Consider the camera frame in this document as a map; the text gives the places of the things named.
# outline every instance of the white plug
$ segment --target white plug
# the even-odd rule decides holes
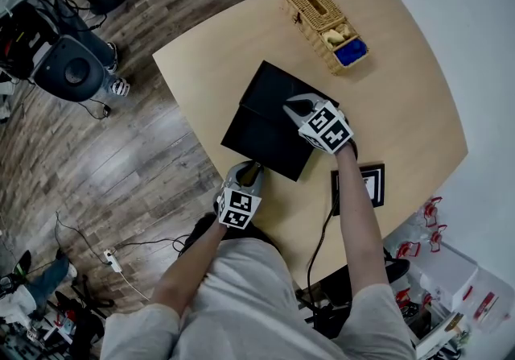
[[[116,260],[116,257],[113,255],[113,251],[111,251],[109,248],[104,251],[104,255],[107,258],[107,261],[111,263],[111,268],[113,268],[114,272],[121,273],[122,272],[122,266],[118,263],[118,260]]]

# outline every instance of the tabletop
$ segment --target tabletop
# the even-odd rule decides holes
[[[281,9],[282,0],[246,0],[154,54],[168,87],[222,177],[245,157],[222,147],[238,102],[263,60],[340,103],[359,164],[385,164],[381,235],[403,223],[467,154],[454,100],[433,52],[401,0],[333,0],[370,48],[333,76]],[[297,182],[266,173],[254,223],[278,244],[302,288],[331,208],[335,157],[315,150]],[[314,283],[346,263],[339,218],[329,223],[311,272]]]

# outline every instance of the wood plank flooring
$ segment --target wood plank flooring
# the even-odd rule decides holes
[[[119,73],[132,89],[128,98],[97,95],[113,109],[103,121],[41,89],[18,87],[10,99],[16,112],[0,126],[0,230],[16,259],[26,249],[33,267],[53,259],[56,211],[101,254],[124,242],[189,233],[196,219],[211,209],[221,178],[152,53],[240,1],[128,0],[111,12],[97,34],[118,45]],[[88,106],[101,114],[101,106]],[[114,299],[119,312],[142,307],[143,298],[101,265],[75,231],[61,226],[56,231],[79,272],[89,276],[97,297]],[[148,296],[176,256],[168,242],[117,252],[126,277]],[[0,245],[0,273],[13,265],[13,256]],[[71,291],[66,284],[60,289]]]

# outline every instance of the white wall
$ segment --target white wall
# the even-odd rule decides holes
[[[469,155],[439,190],[446,241],[515,287],[515,0],[402,0],[447,78]],[[501,360],[515,320],[476,335],[468,358]]]

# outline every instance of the open black case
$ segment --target open black case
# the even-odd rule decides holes
[[[222,145],[296,181],[313,146],[299,136],[297,126],[282,109],[284,102],[302,93],[316,93],[338,102],[263,61],[240,100]]]

